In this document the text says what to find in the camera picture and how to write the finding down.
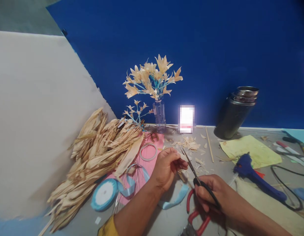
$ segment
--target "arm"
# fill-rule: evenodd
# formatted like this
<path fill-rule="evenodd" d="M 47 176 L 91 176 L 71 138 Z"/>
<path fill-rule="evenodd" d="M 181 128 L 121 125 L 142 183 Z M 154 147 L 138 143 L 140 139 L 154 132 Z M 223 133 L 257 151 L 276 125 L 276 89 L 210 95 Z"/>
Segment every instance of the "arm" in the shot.
<path fill-rule="evenodd" d="M 219 176 L 203 175 L 199 178 L 212 189 L 221 204 L 222 213 L 229 219 L 236 221 L 243 233 L 246 232 L 247 235 L 291 236 L 280 225 L 250 205 Z M 214 200 L 204 187 L 196 186 L 195 189 L 198 200 L 204 210 L 208 212 L 210 206 L 215 203 Z"/>
<path fill-rule="evenodd" d="M 176 172 L 187 168 L 187 162 L 180 158 L 174 148 L 160 152 L 149 181 L 114 217 L 119 236 L 142 235 L 162 194 L 171 186 Z"/>

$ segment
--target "blue glue gun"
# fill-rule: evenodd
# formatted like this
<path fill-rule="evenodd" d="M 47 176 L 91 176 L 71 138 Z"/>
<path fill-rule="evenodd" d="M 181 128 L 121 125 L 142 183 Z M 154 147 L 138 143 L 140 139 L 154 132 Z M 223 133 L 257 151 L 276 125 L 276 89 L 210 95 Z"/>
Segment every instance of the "blue glue gun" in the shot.
<path fill-rule="evenodd" d="M 244 154 L 240 157 L 234 171 L 238 172 L 238 175 L 242 178 L 248 178 L 253 183 L 255 183 L 263 192 L 278 200 L 281 203 L 284 203 L 287 200 L 285 193 L 276 190 L 266 181 L 264 181 L 251 167 L 251 158 L 249 153 Z"/>

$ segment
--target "blue eraser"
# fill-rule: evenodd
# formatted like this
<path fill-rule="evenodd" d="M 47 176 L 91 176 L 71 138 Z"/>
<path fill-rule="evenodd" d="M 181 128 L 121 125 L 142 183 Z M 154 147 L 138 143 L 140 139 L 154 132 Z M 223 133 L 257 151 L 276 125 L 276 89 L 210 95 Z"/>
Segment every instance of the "blue eraser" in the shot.
<path fill-rule="evenodd" d="M 294 193 L 302 200 L 304 200 L 304 188 L 295 188 Z"/>

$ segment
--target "bamboo skewer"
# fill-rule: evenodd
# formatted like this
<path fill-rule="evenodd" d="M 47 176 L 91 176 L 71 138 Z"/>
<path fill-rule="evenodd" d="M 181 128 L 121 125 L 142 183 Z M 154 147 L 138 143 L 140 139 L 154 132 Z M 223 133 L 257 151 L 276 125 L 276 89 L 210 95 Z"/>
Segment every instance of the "bamboo skewer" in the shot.
<path fill-rule="evenodd" d="M 212 162 L 214 163 L 212 149 L 211 149 L 211 145 L 210 145 L 210 138 L 209 138 L 209 135 L 208 135 L 207 127 L 205 127 L 205 132 L 207 133 L 207 138 L 208 138 L 208 144 L 209 144 L 209 148 L 210 148 L 211 158 L 212 158 Z"/>

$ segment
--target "hand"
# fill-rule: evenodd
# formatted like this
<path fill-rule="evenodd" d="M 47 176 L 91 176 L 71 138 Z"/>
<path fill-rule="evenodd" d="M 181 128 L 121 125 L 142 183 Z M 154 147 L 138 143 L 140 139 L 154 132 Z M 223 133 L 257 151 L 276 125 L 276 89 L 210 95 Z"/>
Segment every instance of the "hand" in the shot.
<path fill-rule="evenodd" d="M 163 192 L 171 186 L 175 174 L 180 169 L 188 169 L 188 163 L 174 148 L 167 148 L 158 154 L 150 181 Z"/>
<path fill-rule="evenodd" d="M 252 207 L 244 198 L 242 198 L 235 190 L 217 175 L 202 175 L 199 179 L 206 183 L 212 190 L 219 203 L 221 211 L 228 217 L 235 220 L 242 220 L 243 212 L 247 208 Z M 195 186 L 196 194 L 203 209 L 208 212 L 214 199 L 209 192 L 202 186 Z"/>

